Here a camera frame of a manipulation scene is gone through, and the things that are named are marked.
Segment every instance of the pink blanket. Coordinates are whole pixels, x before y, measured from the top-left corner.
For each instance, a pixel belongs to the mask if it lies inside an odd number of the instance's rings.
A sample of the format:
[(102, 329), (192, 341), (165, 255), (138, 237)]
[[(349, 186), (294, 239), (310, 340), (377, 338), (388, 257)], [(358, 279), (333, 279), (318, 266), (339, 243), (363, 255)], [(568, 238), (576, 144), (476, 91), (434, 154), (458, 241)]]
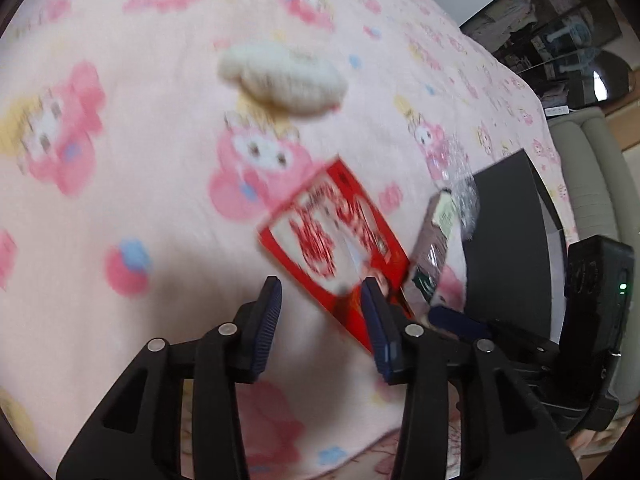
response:
[[(287, 116), (220, 81), (249, 40), (331, 60), (340, 109)], [(336, 155), (410, 253), (443, 139), (474, 171), (524, 148), (575, 239), (540, 103), (432, 0), (26, 0), (0, 59), (0, 404), (50, 473), (146, 341), (199, 338), (269, 274), (268, 371), (239, 391), (252, 478), (326, 473), (399, 427), (402, 389), (257, 243)], [(460, 306), (463, 269), (443, 293)], [(344, 478), (388, 473), (392, 448)]]

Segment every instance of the black box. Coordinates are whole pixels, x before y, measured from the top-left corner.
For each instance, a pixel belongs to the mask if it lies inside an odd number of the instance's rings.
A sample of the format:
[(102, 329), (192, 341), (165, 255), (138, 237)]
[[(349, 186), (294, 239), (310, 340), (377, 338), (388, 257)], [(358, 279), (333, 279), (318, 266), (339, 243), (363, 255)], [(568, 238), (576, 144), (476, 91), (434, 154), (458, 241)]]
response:
[(480, 214), (473, 238), (463, 243), (465, 314), (510, 322), (558, 343), (566, 241), (542, 179), (524, 150), (474, 178)]

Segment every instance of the beige sofa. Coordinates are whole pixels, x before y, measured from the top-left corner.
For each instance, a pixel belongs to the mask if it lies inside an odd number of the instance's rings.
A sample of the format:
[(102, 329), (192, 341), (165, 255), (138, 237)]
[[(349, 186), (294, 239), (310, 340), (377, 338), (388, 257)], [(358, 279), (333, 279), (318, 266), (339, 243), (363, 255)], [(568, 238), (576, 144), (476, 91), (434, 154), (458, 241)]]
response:
[[(587, 108), (549, 121), (562, 160), (562, 173), (580, 238), (601, 234), (635, 249), (640, 256), (640, 197), (620, 147), (599, 108)], [(640, 287), (640, 261), (635, 288)], [(640, 295), (633, 291), (622, 357), (611, 389), (620, 400), (616, 418), (636, 409), (640, 396)]]

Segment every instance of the sofa cushion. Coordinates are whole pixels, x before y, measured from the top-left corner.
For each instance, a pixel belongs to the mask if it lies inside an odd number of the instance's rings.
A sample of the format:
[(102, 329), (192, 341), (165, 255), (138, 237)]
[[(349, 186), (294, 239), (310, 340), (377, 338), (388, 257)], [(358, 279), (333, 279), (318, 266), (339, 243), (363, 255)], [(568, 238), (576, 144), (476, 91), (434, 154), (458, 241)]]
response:
[(580, 239), (603, 235), (618, 240), (609, 189), (585, 134), (571, 121), (552, 125), (550, 130)]

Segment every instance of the red snack box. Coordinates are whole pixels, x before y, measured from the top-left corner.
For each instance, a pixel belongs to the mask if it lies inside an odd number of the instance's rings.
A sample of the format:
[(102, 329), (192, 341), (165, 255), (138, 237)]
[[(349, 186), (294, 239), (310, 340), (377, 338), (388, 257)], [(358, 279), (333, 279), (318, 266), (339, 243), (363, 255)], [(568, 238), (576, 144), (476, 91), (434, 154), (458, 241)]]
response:
[(378, 280), (386, 296), (402, 285), (409, 260), (385, 219), (337, 159), (281, 206), (260, 231), (264, 247), (367, 349), (360, 284)]

